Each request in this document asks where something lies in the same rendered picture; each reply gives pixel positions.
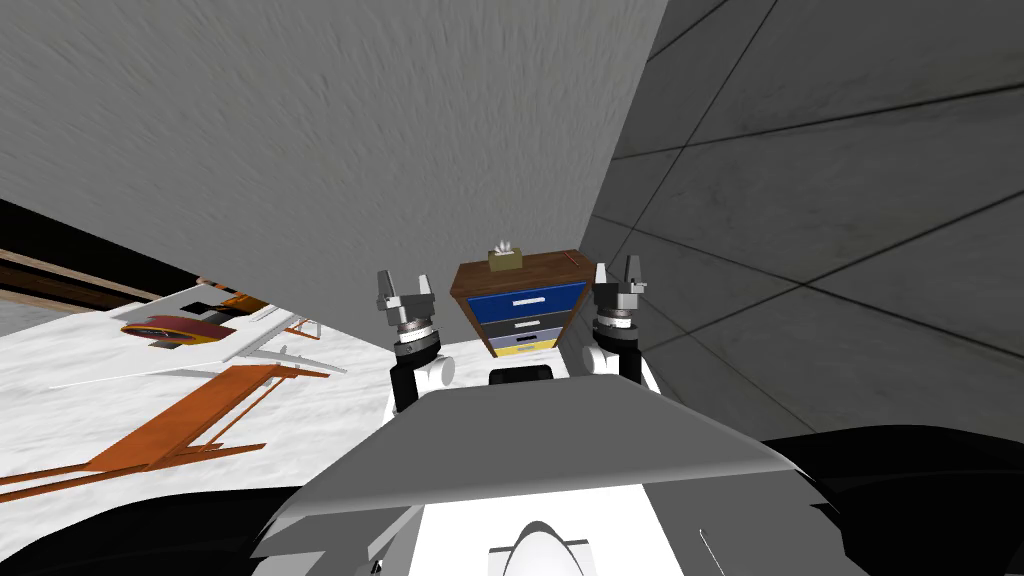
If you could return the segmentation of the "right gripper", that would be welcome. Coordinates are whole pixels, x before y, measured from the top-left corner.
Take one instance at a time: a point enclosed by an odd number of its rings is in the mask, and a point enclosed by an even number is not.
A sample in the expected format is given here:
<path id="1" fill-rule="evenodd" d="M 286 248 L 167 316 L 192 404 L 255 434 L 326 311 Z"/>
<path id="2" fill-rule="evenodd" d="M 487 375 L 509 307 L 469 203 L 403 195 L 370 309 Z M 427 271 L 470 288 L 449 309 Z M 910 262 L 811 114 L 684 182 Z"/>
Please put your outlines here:
<path id="1" fill-rule="evenodd" d="M 597 263 L 594 276 L 594 304 L 600 316 L 631 316 L 639 307 L 639 297 L 647 283 L 642 280 L 640 257 L 628 255 L 625 261 L 627 282 L 608 282 L 606 265 Z"/>

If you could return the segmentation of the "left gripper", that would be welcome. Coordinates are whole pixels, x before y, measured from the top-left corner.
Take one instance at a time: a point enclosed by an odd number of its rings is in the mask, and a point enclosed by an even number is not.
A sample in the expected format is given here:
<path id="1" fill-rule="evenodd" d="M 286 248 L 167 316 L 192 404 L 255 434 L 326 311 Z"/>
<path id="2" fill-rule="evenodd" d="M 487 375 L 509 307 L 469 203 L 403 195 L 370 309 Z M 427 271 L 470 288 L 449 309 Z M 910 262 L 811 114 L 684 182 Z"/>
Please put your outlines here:
<path id="1" fill-rule="evenodd" d="M 377 273 L 377 307 L 386 313 L 389 326 L 399 326 L 434 315 L 435 296 L 427 274 L 418 276 L 419 294 L 396 296 L 391 274 L 388 270 Z"/>

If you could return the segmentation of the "blue drawer front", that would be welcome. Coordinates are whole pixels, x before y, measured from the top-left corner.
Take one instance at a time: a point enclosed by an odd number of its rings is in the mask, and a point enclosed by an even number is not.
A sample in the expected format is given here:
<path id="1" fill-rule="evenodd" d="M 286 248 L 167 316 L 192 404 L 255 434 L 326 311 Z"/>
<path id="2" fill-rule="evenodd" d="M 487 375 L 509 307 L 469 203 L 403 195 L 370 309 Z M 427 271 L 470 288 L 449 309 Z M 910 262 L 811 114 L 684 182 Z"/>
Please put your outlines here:
<path id="1" fill-rule="evenodd" d="M 546 286 L 468 298 L 467 303 L 480 324 L 501 322 L 569 311 L 585 286 L 585 282 Z"/>

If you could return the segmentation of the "brown wooden dresser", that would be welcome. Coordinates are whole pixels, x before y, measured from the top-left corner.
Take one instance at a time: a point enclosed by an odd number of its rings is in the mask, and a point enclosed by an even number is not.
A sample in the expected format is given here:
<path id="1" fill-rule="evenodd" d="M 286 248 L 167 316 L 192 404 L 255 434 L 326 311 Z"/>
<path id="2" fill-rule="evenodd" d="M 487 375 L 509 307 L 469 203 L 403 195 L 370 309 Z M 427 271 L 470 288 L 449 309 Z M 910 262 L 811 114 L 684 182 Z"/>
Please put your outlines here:
<path id="1" fill-rule="evenodd" d="M 580 295 L 575 306 L 570 310 L 571 319 L 562 328 L 560 337 L 569 327 L 577 312 L 584 303 L 594 283 L 595 263 L 591 262 L 578 250 L 563 250 L 542 254 L 531 254 L 523 257 L 523 266 L 517 270 L 490 272 L 488 262 L 479 261 L 463 263 L 459 266 L 450 295 L 459 303 L 466 318 L 472 325 L 490 356 L 495 356 L 489 339 L 484 334 L 481 325 L 470 310 L 467 299 L 512 291 L 532 290 L 546 286 L 585 282 L 586 286 Z"/>

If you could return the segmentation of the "dark grey drawer front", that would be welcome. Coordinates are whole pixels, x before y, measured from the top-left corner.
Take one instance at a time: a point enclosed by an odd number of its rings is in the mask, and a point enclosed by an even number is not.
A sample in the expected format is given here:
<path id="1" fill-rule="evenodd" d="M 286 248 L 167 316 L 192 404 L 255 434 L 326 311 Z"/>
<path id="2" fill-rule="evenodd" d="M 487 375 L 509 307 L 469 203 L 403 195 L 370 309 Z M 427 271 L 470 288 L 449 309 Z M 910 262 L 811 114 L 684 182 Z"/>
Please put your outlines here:
<path id="1" fill-rule="evenodd" d="M 549 329 L 561 330 L 571 319 L 569 310 L 483 323 L 481 328 L 488 339 Z"/>

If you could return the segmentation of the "pale lilac drawer front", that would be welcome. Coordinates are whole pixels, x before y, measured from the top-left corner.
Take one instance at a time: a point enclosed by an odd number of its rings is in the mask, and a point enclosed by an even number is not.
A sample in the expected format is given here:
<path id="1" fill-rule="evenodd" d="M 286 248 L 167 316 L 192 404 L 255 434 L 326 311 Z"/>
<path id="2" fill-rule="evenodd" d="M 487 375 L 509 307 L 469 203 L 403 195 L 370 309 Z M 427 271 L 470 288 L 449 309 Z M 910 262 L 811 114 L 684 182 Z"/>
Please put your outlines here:
<path id="1" fill-rule="evenodd" d="M 506 352 L 502 352 L 502 349 L 511 348 L 515 352 L 516 349 L 529 346 L 535 346 L 536 348 L 551 347 L 560 337 L 561 332 L 561 327 L 555 327 L 545 330 L 501 336 L 489 339 L 489 343 L 496 354 L 506 355 Z"/>

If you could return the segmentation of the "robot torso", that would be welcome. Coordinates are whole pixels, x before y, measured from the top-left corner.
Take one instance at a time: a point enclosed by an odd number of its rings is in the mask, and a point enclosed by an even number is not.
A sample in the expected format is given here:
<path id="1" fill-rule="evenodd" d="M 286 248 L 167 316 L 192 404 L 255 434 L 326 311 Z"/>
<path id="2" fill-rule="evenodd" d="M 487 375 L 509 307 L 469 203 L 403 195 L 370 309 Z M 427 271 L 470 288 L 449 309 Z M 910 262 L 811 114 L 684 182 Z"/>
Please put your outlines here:
<path id="1" fill-rule="evenodd" d="M 433 390 L 285 502 L 253 576 L 868 576 L 823 504 L 617 375 Z"/>

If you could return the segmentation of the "red and yellow object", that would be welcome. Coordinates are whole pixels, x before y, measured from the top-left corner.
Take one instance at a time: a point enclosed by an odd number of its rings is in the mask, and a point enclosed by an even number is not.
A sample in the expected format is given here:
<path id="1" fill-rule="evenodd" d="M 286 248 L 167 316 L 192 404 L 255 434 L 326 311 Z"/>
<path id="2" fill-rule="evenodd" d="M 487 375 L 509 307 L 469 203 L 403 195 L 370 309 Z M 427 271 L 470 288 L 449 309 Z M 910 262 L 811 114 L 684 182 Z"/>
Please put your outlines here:
<path id="1" fill-rule="evenodd" d="M 123 333 L 160 342 L 199 345 L 217 342 L 234 329 L 181 316 L 155 315 L 121 328 Z"/>

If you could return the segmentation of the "white table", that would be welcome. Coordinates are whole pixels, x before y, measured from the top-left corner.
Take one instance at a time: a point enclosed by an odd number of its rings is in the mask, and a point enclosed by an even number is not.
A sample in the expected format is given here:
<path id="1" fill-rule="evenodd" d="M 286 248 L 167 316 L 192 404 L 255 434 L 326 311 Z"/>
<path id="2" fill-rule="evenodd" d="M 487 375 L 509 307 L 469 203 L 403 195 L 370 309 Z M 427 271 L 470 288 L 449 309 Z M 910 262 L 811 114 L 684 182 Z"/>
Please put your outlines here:
<path id="1" fill-rule="evenodd" d="M 181 316 L 230 327 L 227 338 L 206 344 L 182 345 L 154 341 L 121 331 L 129 323 L 155 315 Z M 315 367 L 344 374 L 345 369 L 286 351 L 274 352 L 266 345 L 285 333 L 317 340 L 321 326 L 312 333 L 302 330 L 308 320 L 297 314 L 267 304 L 221 284 L 199 283 L 191 288 L 144 304 L 121 308 L 110 315 L 110 328 L 117 329 L 110 343 L 113 351 L 94 346 L 84 353 L 74 368 L 49 381 L 52 389 L 126 377 L 166 374 L 182 370 L 207 369 L 239 359 L 263 360 L 296 367 Z"/>

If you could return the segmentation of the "orange wooden frame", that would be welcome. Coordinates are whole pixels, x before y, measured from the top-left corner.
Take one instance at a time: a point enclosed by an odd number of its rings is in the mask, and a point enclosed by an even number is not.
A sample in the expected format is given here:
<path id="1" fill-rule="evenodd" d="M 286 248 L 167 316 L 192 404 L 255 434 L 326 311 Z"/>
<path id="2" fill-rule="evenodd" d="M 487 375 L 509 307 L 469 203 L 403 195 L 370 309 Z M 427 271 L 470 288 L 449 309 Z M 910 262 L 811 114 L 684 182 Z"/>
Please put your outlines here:
<path id="1" fill-rule="evenodd" d="M 83 472 L 61 480 L 0 494 L 0 503 L 12 502 L 72 487 L 92 484 L 132 474 L 161 470 L 253 452 L 263 443 L 225 448 L 218 431 L 202 445 L 194 446 L 211 426 L 219 422 L 243 400 L 267 381 L 276 387 L 286 379 L 300 376 L 326 378 L 326 373 L 283 365 L 232 366 L 135 430 L 114 443 L 90 461 L 30 474 L 0 477 L 0 486 L 31 480 Z"/>

